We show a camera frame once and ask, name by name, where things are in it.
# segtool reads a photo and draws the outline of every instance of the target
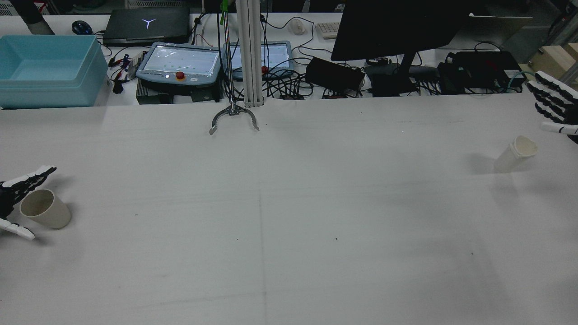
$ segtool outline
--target computer mouse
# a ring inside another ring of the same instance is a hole
[[[293,19],[289,22],[289,30],[295,35],[303,35],[307,32],[303,22],[299,19]]]
[[[77,20],[72,23],[72,32],[76,35],[92,35],[92,28],[83,20]]]

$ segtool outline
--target screen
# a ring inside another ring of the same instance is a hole
[[[163,71],[212,76],[216,73],[217,51],[202,51],[182,47],[157,46],[153,50],[144,71]]]
[[[261,66],[266,66],[273,68],[289,68],[289,54],[287,51],[287,45],[285,44],[269,44],[268,46],[268,59],[269,61],[265,63],[265,55],[267,54],[267,49],[265,45],[261,45]],[[241,52],[239,50],[238,45],[231,46],[231,55],[232,55],[232,68],[238,69],[241,67]]]
[[[472,1],[348,1],[331,60],[361,60],[448,44],[468,18]]]

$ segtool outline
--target black laptop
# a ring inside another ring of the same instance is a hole
[[[119,9],[110,14],[102,41],[122,47],[187,43],[189,32],[188,7]]]

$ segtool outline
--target laptop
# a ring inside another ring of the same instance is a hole
[[[473,50],[479,42],[491,42],[502,46],[530,21],[532,17],[469,16],[451,42],[440,49]],[[496,47],[491,44],[479,44],[477,49],[495,50]]]
[[[187,43],[189,8],[117,9],[110,14],[102,42],[106,46]]]

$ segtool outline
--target robotic hand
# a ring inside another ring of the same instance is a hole
[[[538,71],[538,82],[528,82],[528,89],[536,97],[536,110],[552,120],[544,121],[540,128],[545,131],[568,134],[578,141],[578,92],[552,76]]]
[[[11,223],[3,218],[10,215],[12,210],[14,210],[14,205],[22,201],[28,193],[34,191],[35,188],[44,183],[48,175],[55,170],[55,166],[42,166],[33,173],[7,182],[0,182],[0,228],[29,240],[34,239],[34,233],[30,231],[30,229],[17,223]]]

